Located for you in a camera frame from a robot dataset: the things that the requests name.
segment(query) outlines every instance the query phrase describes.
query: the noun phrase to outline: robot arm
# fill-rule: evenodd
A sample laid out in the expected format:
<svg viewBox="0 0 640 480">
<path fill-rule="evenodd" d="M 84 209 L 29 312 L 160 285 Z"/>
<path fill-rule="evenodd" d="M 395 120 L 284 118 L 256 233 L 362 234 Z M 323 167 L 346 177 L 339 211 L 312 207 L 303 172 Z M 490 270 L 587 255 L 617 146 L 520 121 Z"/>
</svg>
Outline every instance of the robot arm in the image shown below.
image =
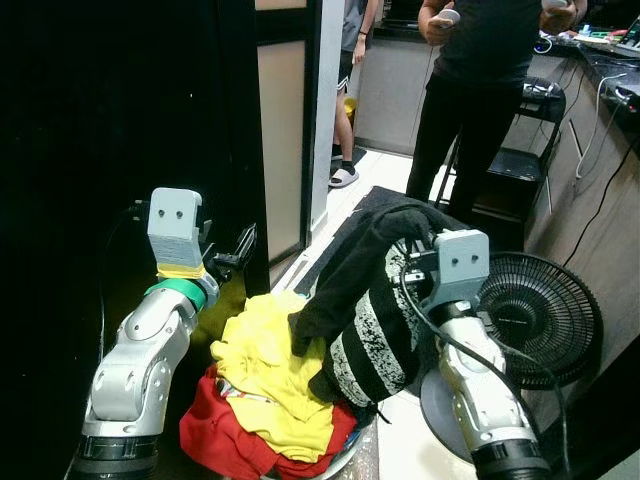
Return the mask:
<svg viewBox="0 0 640 480">
<path fill-rule="evenodd" d="M 486 333 L 475 308 L 489 275 L 489 242 L 477 230 L 438 235 L 434 250 L 421 258 L 418 278 L 430 275 L 433 289 L 420 310 L 449 339 L 485 362 L 439 342 L 440 371 L 453 392 L 452 408 L 479 479 L 543 479 L 549 466 L 520 402 L 486 365 L 504 373 L 499 346 Z"/>
<path fill-rule="evenodd" d="M 201 203 L 188 190 L 152 194 L 147 233 L 161 281 L 120 324 L 115 346 L 96 370 L 66 479 L 152 478 L 172 375 L 189 348 L 197 314 L 217 302 L 219 283 L 230 278 L 218 267 L 241 269 L 255 242 L 252 227 L 235 255 L 212 253 L 203 260 L 196 226 Z"/>
</svg>

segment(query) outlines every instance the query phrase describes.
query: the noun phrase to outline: black chair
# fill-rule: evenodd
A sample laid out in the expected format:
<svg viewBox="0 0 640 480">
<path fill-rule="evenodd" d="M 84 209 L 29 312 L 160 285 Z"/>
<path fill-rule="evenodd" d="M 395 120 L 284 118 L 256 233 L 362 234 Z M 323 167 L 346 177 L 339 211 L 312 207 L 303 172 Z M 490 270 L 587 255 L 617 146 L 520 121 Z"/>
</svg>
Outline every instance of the black chair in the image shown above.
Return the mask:
<svg viewBox="0 0 640 480">
<path fill-rule="evenodd" d="M 505 147 L 500 149 L 484 179 L 483 188 L 474 205 L 474 213 L 525 222 L 546 177 L 565 106 L 564 91 L 557 83 L 542 78 L 527 78 L 517 114 L 540 120 L 534 135 L 541 131 L 546 137 L 541 130 L 542 122 L 551 123 L 553 130 L 541 154 Z M 436 206 L 442 201 L 451 169 L 455 167 L 459 143 L 460 135 L 456 137 L 452 153 L 446 162 Z"/>
</svg>

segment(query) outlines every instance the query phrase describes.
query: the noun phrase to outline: green band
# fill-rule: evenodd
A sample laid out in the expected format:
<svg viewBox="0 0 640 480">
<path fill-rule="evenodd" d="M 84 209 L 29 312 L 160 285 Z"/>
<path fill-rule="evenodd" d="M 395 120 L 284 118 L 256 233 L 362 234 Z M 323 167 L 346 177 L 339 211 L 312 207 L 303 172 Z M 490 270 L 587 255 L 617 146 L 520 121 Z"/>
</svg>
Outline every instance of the green band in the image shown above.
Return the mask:
<svg viewBox="0 0 640 480">
<path fill-rule="evenodd" d="M 200 309 L 207 301 L 207 297 L 200 289 L 200 287 L 198 287 L 192 281 L 184 278 L 168 278 L 158 283 L 157 285 L 154 285 L 153 287 L 149 287 L 149 289 L 144 294 L 149 295 L 152 291 L 159 288 L 169 288 L 171 290 L 175 290 L 176 292 L 180 292 L 193 302 L 193 304 L 196 306 L 197 311 L 200 311 Z"/>
</svg>

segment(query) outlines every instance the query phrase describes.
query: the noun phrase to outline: yellow shirt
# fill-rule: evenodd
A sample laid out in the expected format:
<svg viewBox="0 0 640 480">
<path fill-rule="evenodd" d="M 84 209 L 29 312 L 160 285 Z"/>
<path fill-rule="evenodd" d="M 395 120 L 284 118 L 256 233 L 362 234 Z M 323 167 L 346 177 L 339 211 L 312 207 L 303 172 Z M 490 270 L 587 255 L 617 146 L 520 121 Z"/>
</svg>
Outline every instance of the yellow shirt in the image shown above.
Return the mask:
<svg viewBox="0 0 640 480">
<path fill-rule="evenodd" d="M 291 353 L 287 317 L 305 302 L 292 291 L 248 299 L 245 311 L 227 321 L 211 354 L 218 360 L 218 374 L 235 388 L 276 402 L 229 397 L 242 428 L 262 437 L 276 453 L 315 463 L 333 433 L 333 405 L 317 399 L 308 386 L 322 367 L 324 340 L 315 339 L 303 358 Z"/>
</svg>

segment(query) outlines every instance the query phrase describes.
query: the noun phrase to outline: fan grille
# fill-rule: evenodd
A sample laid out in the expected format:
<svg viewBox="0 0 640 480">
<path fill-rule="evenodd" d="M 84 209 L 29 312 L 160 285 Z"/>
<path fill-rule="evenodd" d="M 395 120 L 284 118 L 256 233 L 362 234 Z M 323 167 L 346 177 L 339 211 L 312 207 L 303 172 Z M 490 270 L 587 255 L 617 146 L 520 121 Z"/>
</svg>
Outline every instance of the fan grille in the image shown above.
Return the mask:
<svg viewBox="0 0 640 480">
<path fill-rule="evenodd" d="M 589 289 L 568 270 L 523 253 L 492 254 L 480 311 L 488 333 L 549 368 L 567 385 L 597 365 L 602 317 Z M 549 378 L 531 362 L 506 354 L 507 373 L 521 388 L 545 390 Z"/>
</svg>

